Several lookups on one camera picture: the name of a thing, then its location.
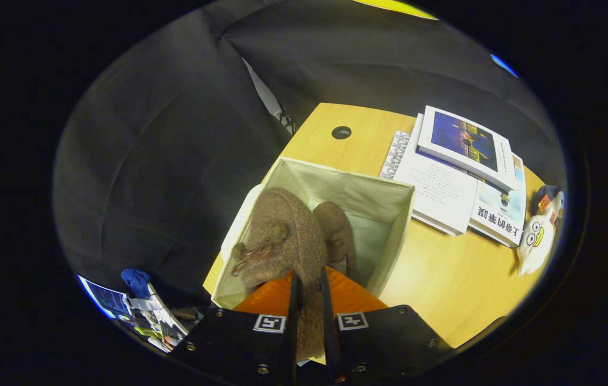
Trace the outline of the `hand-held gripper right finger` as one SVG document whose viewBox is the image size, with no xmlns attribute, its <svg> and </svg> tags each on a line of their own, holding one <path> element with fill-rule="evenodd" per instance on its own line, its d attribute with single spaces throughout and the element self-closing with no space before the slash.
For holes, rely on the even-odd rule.
<svg viewBox="0 0 608 386">
<path fill-rule="evenodd" d="M 321 269 L 324 356 L 335 384 L 382 384 L 414 378 L 452 358 L 452 348 L 409 306 L 334 313 Z"/>
</svg>

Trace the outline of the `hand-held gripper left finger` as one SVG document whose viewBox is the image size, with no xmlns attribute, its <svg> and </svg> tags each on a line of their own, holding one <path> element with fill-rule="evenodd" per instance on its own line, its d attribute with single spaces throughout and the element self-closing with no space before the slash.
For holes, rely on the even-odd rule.
<svg viewBox="0 0 608 386">
<path fill-rule="evenodd" d="M 288 314 L 211 309 L 173 351 L 173 361 L 217 382 L 295 385 L 301 281 L 290 283 Z"/>
</svg>

